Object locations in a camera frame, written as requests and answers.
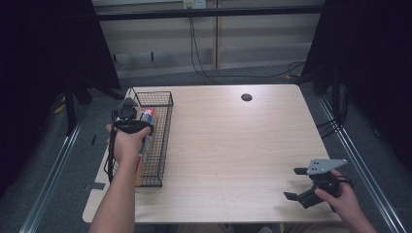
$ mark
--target gray floor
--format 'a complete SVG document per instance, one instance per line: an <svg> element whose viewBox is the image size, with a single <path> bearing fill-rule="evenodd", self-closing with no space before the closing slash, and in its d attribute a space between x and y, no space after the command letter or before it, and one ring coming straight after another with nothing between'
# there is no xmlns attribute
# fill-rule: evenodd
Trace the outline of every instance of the gray floor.
<svg viewBox="0 0 412 233"><path fill-rule="evenodd" d="M263 66L208 71L208 75L217 73L228 75L229 77L213 78L213 81L223 84L290 83L291 80L285 79L284 75L270 78L235 77L273 76L287 69L286 65ZM125 93L125 89L131 86L216 84L194 72L137 77L120 81L123 87L121 93ZM311 84L302 85L301 90L315 122L327 121L318 96L315 96L312 91ZM84 187L94 181L108 137L104 125L110 122L111 110L120 103L93 90L91 92L94 96L93 102L87 107L86 118L78 139L41 218L38 232L85 232L88 230L88 224L82 219L83 209L89 195ZM84 108L84 106L78 106L78 113ZM375 137L371 122L352 102L349 104L345 127L406 229L412 229L412 222L409 220L412 219L411 171L397 160L390 145ZM38 147L33 151L24 172L0 200L0 232L20 230L65 140L65 113L50 115L42 132ZM324 143L331 158L348 158L349 160L347 152L336 135L332 134L324 138ZM391 232L353 164L348 164L340 170L353 179L360 204L377 230ZM257 232L260 227L261 225L235 225L236 232L239 233ZM138 225L136 232L162 232L164 229L165 226Z"/></svg>

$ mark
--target black curtain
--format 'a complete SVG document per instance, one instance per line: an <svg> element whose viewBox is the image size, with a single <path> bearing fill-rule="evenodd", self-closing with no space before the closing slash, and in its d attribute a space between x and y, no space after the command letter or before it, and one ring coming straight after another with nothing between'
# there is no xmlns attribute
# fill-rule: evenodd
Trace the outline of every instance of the black curtain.
<svg viewBox="0 0 412 233"><path fill-rule="evenodd" d="M69 17L93 14L90 0L1 1L1 194L26 165L66 79L120 88L99 22Z"/></svg>

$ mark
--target white wall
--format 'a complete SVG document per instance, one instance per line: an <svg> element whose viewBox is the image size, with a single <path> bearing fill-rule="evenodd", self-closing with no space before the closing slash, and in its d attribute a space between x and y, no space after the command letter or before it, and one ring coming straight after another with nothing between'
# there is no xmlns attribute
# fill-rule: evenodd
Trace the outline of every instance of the white wall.
<svg viewBox="0 0 412 233"><path fill-rule="evenodd" d="M113 5L121 3L120 1L163 2ZM208 0L207 8L307 6L323 3L324 0ZM183 1L96 0L95 9L97 13L176 10L183 9ZM213 54L211 57L215 58L220 57L222 51L233 48L261 50L281 45L310 44L319 16L199 17L193 21L199 49L210 50ZM112 54L190 50L188 18L102 21L101 26ZM224 61L218 58L213 63L219 67Z"/></svg>

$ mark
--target hand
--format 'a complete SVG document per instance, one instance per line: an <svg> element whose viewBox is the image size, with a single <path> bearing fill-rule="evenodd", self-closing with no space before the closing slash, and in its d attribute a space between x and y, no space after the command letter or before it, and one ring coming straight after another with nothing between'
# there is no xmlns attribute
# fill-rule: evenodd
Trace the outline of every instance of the hand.
<svg viewBox="0 0 412 233"><path fill-rule="evenodd" d="M337 179L342 176L338 171L330 171ZM341 183L337 197L320 188L315 189L315 194L329 203L342 219L343 224L353 232L376 232L367 220L358 202L358 198L348 183Z"/></svg>
<svg viewBox="0 0 412 233"><path fill-rule="evenodd" d="M106 130L111 131L112 125L107 124ZM151 128L146 127L134 134L127 134L118 130L115 140L115 160L121 162L125 158L139 159L139 150L142 147L142 140L151 132Z"/></svg>

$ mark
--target cable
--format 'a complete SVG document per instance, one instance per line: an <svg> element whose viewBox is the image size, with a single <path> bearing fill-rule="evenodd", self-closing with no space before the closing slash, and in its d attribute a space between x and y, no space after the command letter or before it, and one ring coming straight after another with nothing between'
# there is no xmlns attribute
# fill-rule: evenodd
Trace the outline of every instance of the cable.
<svg viewBox="0 0 412 233"><path fill-rule="evenodd" d="M322 135L322 136L321 136L322 139L325 138L325 137L327 137L328 135L332 134L332 133L335 132L337 129L339 129L339 128L342 127L342 125L343 125L343 123L345 122L346 117L347 117L347 115L348 115L348 107L349 107L349 91L348 91L348 89L347 89L346 86L345 86L345 99L344 99L343 109L342 109L342 111L340 112L340 116L339 116L339 119L340 119L340 120L336 120L336 118L333 118L332 120L330 120L330 121L328 121L328 122L325 122L325 123L320 124L319 127L318 127L318 125L317 125L317 127L320 128L320 127L325 126L325 125L327 125L327 124L330 123L330 125L329 125L329 127L328 127L327 129L325 129L324 131L322 131L322 132L319 133L320 135ZM324 134L330 127L333 127L333 128L332 128L329 132L327 132L326 134Z"/></svg>
<svg viewBox="0 0 412 233"><path fill-rule="evenodd" d="M300 67L301 65L305 64L304 61L296 61L293 62L291 64L288 65L288 70L276 75L271 75L271 76L245 76L245 75L230 75L230 76L226 76L226 75L216 75L216 76L210 76L208 75L205 70L203 69L202 63L200 61L200 57L199 57L199 52L198 52L198 48L197 48L197 42L196 42L196 36L195 36L195 32L194 32L194 23L193 23L193 18L190 17L189 18L189 22L190 22L190 38L191 38L191 43L190 43L190 54L191 54L191 64L193 66L194 71L203 77L206 77L210 82L213 83L218 83L218 84L223 84L223 83L219 83L217 81L212 80L212 78L255 78L255 79L269 79L269 78L275 78L278 76L283 76L286 75L287 73L291 73L292 70L297 69L298 67ZM197 61L199 63L200 66L200 71L198 71L194 65L194 61L193 61L193 44L195 47L195 51L196 51L196 56L197 56Z"/></svg>

